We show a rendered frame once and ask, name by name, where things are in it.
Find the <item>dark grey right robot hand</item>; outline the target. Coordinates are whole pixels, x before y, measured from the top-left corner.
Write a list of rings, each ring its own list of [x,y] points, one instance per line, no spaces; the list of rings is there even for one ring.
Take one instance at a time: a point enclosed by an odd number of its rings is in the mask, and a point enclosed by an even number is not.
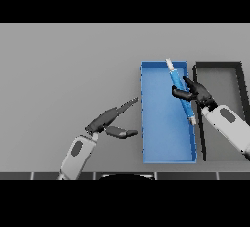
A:
[[[187,77],[183,77],[184,82],[187,84],[189,91],[186,92],[184,98],[188,101],[196,101],[201,109],[205,107],[211,112],[218,107],[218,104],[214,100],[209,91],[200,83],[194,82]],[[176,90],[176,87],[172,86],[172,95],[176,98],[180,95],[180,92]]]

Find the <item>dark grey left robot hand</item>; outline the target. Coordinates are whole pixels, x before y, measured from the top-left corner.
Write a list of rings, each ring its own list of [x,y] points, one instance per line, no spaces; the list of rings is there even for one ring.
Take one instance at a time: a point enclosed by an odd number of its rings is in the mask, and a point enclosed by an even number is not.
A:
[[[126,102],[119,108],[114,107],[101,113],[97,118],[95,118],[89,125],[85,127],[86,132],[90,135],[93,135],[94,133],[101,133],[105,131],[107,135],[116,137],[118,139],[126,139],[128,137],[137,135],[137,130],[126,130],[116,126],[112,126],[113,122],[137,101],[138,98],[134,98]]]

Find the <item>blue pipe with pale ends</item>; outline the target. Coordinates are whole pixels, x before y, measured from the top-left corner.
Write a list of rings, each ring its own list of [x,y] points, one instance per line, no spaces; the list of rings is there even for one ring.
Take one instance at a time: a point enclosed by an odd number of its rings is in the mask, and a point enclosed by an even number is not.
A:
[[[170,59],[166,59],[166,64],[167,64],[167,67],[170,71],[170,76],[171,76],[173,85],[176,87],[176,90],[180,92],[180,95],[178,96],[178,98],[181,100],[181,103],[182,103],[183,109],[186,113],[187,119],[191,125],[195,125],[196,119],[195,119],[193,109],[191,107],[191,102],[184,98],[187,91],[184,89],[184,85],[180,80],[178,72],[174,68],[173,63]]]

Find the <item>dark grey bin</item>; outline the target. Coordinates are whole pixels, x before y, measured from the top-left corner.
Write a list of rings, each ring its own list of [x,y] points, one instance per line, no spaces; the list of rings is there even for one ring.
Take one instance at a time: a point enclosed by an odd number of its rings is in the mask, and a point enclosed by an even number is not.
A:
[[[245,84],[241,62],[197,62],[193,79],[203,84],[218,105],[229,106],[250,123],[250,95]],[[201,152],[205,161],[241,161],[247,159],[201,114],[197,107]]]

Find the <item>blue bin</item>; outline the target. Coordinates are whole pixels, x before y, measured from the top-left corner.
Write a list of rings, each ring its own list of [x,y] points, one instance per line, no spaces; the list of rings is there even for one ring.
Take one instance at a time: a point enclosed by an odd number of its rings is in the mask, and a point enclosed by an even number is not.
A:
[[[141,61],[143,163],[196,163],[194,126],[181,101],[172,96],[165,61]]]

